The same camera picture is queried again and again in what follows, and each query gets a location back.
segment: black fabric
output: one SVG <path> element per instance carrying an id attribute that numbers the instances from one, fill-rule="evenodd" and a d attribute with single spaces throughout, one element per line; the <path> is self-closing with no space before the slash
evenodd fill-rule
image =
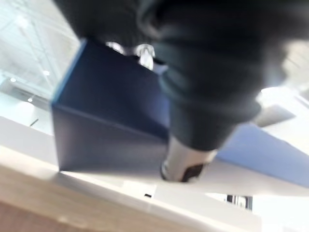
<path id="1" fill-rule="evenodd" d="M 138 0 L 54 0 L 79 38 L 125 47 L 150 44 L 137 26 Z"/>

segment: blue panel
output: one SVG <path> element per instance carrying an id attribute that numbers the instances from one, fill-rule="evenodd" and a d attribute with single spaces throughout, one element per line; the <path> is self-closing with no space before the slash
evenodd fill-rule
<path id="1" fill-rule="evenodd" d="M 62 170 L 160 176 L 169 113 L 155 73 L 85 41 L 52 107 Z M 309 187 L 309 156 L 254 125 L 239 127 L 217 158 Z"/>
<path id="2" fill-rule="evenodd" d="M 255 125 L 239 127 L 218 157 L 235 165 L 309 187 L 309 156 Z"/>

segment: wooden floor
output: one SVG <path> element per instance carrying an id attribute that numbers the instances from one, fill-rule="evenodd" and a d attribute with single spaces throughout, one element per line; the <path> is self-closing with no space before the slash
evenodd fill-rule
<path id="1" fill-rule="evenodd" d="M 0 166 L 0 232 L 197 232 Z"/>

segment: ceiling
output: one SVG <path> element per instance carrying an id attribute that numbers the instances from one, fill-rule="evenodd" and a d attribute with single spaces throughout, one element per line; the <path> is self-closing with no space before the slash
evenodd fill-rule
<path id="1" fill-rule="evenodd" d="M 14 88 L 50 99 L 79 41 L 50 0 L 0 0 L 0 73 Z"/>
<path id="2" fill-rule="evenodd" d="M 0 92 L 48 105 L 79 44 L 51 0 L 0 0 Z M 296 42 L 289 51 L 285 85 L 306 93 L 309 42 Z"/>

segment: ceiling light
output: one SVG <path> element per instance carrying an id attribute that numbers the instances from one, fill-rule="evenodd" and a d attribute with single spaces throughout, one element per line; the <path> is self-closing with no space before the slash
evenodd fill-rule
<path id="1" fill-rule="evenodd" d="M 45 76 L 49 76 L 49 75 L 50 75 L 50 72 L 47 71 L 47 70 L 43 70 L 43 74 L 44 74 Z"/>
<path id="2" fill-rule="evenodd" d="M 24 17 L 22 15 L 19 15 L 16 18 L 16 24 L 18 26 L 20 26 L 21 28 L 26 29 L 28 27 L 28 25 L 29 25 L 29 21 L 28 21 L 28 19 L 26 17 Z"/>

